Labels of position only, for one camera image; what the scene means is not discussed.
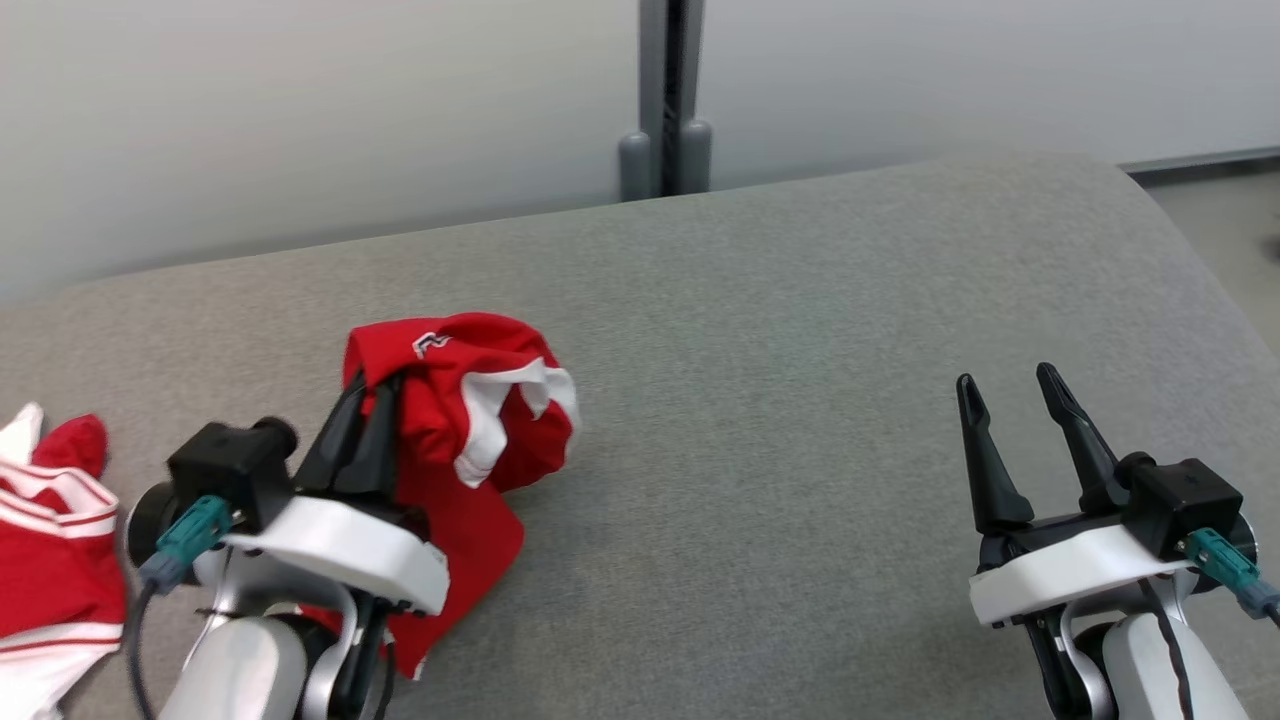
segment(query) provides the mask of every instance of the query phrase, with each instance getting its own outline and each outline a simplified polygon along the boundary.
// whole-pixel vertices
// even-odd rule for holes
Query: red fabric
[[[86,415],[41,441],[32,455],[37,466],[0,464],[0,503],[5,507],[0,515],[0,638],[67,623],[124,623],[125,584],[114,544],[116,500],[92,479],[64,470],[77,468],[96,475],[105,459],[106,430],[97,418]],[[32,493],[33,487],[44,489]],[[29,503],[52,512],[40,512]],[[92,534],[64,536],[86,527]],[[74,634],[56,641],[115,642],[118,638]],[[0,652],[26,647],[31,644]]]
[[[54,428],[31,454],[37,468],[79,468],[95,478],[106,465],[106,428],[97,415],[83,415]]]
[[[436,343],[422,342],[435,333]],[[397,665],[412,676],[428,650],[461,620],[511,566],[525,529],[502,492],[538,482],[564,464],[572,423],[552,402],[540,415],[512,389],[499,418],[507,446],[488,478],[471,488],[460,480],[454,461],[462,454],[470,416],[461,384],[467,373],[499,373],[541,359],[558,368],[547,341],[531,327],[483,313],[379,323],[351,332],[343,361],[349,383],[364,369],[370,392],[403,370],[397,500],[421,507],[431,524],[431,542],[449,564],[449,592],[439,616],[393,616]]]

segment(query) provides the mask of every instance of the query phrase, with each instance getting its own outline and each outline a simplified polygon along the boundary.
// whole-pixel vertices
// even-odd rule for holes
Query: gray cushion
[[[124,503],[206,420],[305,442],[346,333],[489,310],[579,382],[568,468],[511,496],[524,553],[392,717],[1047,717],[1020,629],[979,626],[954,400],[975,374],[1010,473],[1074,509],[1051,360],[1117,452],[1198,456],[1280,578],[1276,359],[1125,176],[997,155],[189,265],[0,310],[0,411],[101,414]],[[205,591],[148,615],[156,698]],[[1280,637],[1225,592],[1193,626],[1258,716]],[[119,657],[76,720],[124,717]]]

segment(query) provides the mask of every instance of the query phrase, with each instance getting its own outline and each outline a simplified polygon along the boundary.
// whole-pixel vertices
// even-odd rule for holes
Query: white wall
[[[611,202],[635,0],[0,0],[0,297]]]
[[[1276,0],[705,0],[712,187],[947,151],[1280,146]]]

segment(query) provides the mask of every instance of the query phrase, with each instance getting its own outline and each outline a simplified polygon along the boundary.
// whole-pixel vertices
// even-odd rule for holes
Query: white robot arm
[[[1207,552],[1189,557],[1188,542],[1216,538],[1238,560],[1240,579],[1257,579],[1239,493],[1197,460],[1157,466],[1134,454],[1117,462],[1057,370],[1043,363],[1037,378],[1082,487],[1080,512],[1047,520],[1036,520],[1014,488],[977,383],[968,374],[956,382],[983,536],[969,587],[978,621],[1025,628],[1057,719],[1247,720],[1183,612],[1189,594],[1219,587],[1215,578],[1236,579],[1215,574]],[[1251,568],[1254,575],[1244,577]],[[1280,594],[1261,582],[1251,588],[1242,605],[1275,620]],[[1119,621],[1096,618],[1117,611]]]
[[[143,579],[127,650],[146,720],[156,714],[137,659],[142,612],[154,592],[179,580],[211,588],[214,600],[163,720],[385,712],[394,673],[388,616],[438,615],[449,588],[425,515],[394,501],[398,389],[396,379],[379,386],[366,421],[357,377],[292,478],[284,460],[297,437],[270,418],[250,429],[211,423],[170,457],[172,482],[140,500],[127,530]],[[209,527],[200,525],[205,509]],[[200,533],[184,533],[189,525]],[[340,629],[293,612],[300,603],[334,611]]]

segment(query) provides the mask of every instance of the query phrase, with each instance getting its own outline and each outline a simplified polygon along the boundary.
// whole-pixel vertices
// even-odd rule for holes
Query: red and white clothing
[[[507,571],[525,528],[502,493],[564,464],[580,425],[577,395],[534,328],[485,313],[356,328],[343,361],[349,383],[374,387],[402,372],[397,501],[426,511],[449,562],[438,616],[394,616],[397,666],[416,678],[428,650]]]
[[[63,694],[119,647],[125,584],[118,501],[95,479],[102,423],[77,418],[36,445],[29,410],[0,448],[0,698],[4,717],[54,720]]]

